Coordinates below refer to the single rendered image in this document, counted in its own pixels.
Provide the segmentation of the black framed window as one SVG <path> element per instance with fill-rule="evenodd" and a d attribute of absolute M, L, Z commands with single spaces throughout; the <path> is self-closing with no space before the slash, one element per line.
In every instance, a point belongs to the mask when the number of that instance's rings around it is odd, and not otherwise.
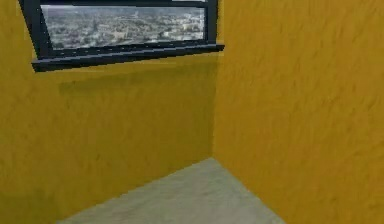
<path fill-rule="evenodd" d="M 220 52 L 218 0 L 18 0 L 36 72 Z"/>

